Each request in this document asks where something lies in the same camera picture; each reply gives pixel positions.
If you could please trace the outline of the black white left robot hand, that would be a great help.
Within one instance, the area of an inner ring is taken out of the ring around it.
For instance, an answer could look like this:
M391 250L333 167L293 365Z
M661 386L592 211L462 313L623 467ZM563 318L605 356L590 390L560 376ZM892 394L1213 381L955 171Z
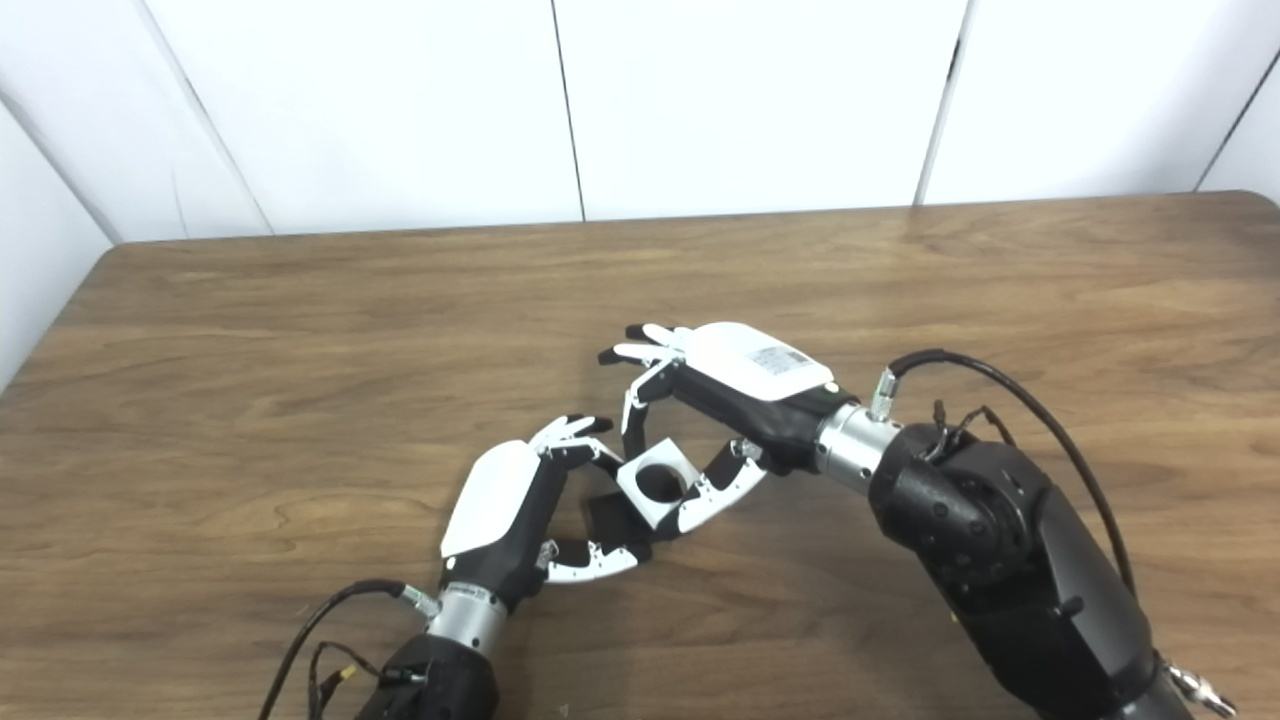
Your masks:
M472 465L440 543L440 588L474 585L513 612L545 584L620 575L652 561L644 539L554 538L550 521L572 470L616 478L622 459L598 437L605 416L558 416L530 439L509 439Z

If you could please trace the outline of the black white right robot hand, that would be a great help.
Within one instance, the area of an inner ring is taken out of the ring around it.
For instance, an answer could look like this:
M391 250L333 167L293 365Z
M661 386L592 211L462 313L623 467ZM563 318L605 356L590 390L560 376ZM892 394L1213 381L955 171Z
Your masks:
M625 334L596 357L603 366L631 364L641 373L623 395L620 492L593 512L627 502L632 532L650 542L698 529L769 474L818 471L820 433L856 401L827 365L742 323L643 323ZM694 466L673 439L648 442L650 407L666 398L733 432L705 466Z

